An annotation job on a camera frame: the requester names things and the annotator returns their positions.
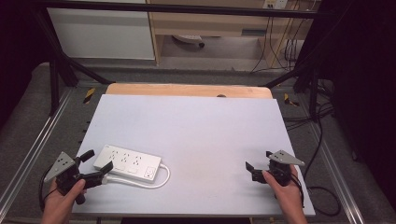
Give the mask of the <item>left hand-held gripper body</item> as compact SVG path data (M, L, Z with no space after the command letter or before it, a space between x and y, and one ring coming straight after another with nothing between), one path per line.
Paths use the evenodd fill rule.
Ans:
M79 158L72 159L65 152L61 152L56 161L46 172L43 181L56 180L57 188L62 195L67 194L74 185L83 178L79 172Z

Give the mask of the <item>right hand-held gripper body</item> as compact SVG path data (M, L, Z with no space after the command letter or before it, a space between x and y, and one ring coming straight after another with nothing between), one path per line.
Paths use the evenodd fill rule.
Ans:
M287 186L291 181L291 164L305 166L304 161L295 158L284 150L279 150L273 153L268 159L270 161L269 173L282 187Z

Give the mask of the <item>person's right hand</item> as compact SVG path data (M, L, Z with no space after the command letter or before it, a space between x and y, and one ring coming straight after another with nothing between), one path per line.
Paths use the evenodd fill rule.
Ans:
M302 200L300 197L300 190L294 183L289 183L282 187L277 183L275 178L267 171L262 172L267 184L274 191L282 212L302 211Z

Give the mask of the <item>person's left hand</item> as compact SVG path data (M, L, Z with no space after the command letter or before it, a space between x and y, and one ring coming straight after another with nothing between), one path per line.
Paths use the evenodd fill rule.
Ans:
M57 188L56 181L53 180L49 191L50 194L45 201L45 209L43 216L46 214L57 214L61 216L70 216L72 212L72 207L74 205L75 199L78 195L85 192L85 180L79 180L70 191L62 195Z

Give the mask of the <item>wooden table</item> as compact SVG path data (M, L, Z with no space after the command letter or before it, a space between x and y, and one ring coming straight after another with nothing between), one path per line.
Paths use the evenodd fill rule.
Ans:
M152 83L113 83L106 94L123 95L161 95L161 96L200 96L227 98L272 99L268 88L235 85L188 85L188 84L152 84Z

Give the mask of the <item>white cabinet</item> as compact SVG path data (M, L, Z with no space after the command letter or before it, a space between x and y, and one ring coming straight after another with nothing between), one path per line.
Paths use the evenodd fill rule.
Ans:
M63 51L72 58L153 60L147 12L48 9Z

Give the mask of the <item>white floor power strip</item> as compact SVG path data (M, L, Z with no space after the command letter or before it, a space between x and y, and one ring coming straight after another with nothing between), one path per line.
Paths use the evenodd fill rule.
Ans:
M184 43L197 44L200 48L205 46L203 39L199 35L174 35L174 38Z

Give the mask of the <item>aluminium floor rail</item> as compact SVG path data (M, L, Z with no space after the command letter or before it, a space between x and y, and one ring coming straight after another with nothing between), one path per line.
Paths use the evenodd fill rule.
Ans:
M54 114L49 116L47 119L38 137L35 139L23 162L21 163L17 173L13 176L9 185L7 186L7 189L2 194L2 197L0 198L0 210L3 212L6 211L7 207L10 207L13 204L15 198L21 190L21 186L35 164L35 161L37 160L42 148L44 145L46 145L52 130L64 112L64 109L66 108L73 91L74 90L71 88L65 89L64 93L62 94L59 107L55 110Z
M331 153L330 147L325 140L323 130L320 128L319 123L315 122L310 123L309 127L318 142L318 154L321 157L330 180L332 181L333 187L340 200L340 204L346 213L349 223L364 224L364 218L361 214L361 210L359 209L347 181Z

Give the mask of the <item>white wall socket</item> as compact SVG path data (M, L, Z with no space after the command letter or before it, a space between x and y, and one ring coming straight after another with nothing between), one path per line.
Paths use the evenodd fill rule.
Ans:
M269 9L284 9L288 3L288 0L264 0L263 8Z

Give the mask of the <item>black metal frame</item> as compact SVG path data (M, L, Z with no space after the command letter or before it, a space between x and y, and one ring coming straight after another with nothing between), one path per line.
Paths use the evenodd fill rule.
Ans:
M54 113L59 105L59 93L57 72L60 72L64 83L70 87L76 87L78 78L74 71L75 67L88 77L101 84L112 84L111 80L100 77L82 64L71 59L64 53L58 37L53 29L44 19L43 13L47 8L66 9L88 9L107 11L132 11L132 12L155 12L155 13L184 13L184 14L208 14L227 16L250 16L267 18L294 18L294 19L327 19L332 17L330 12L296 11L286 9L258 9L244 7L210 7L210 6L184 6L164 4L139 4L139 3L117 3L117 2L93 2L93 1L71 1L71 0L33 0L30 9L36 24L42 34L46 37L52 53L50 59L50 85L51 85L51 113Z

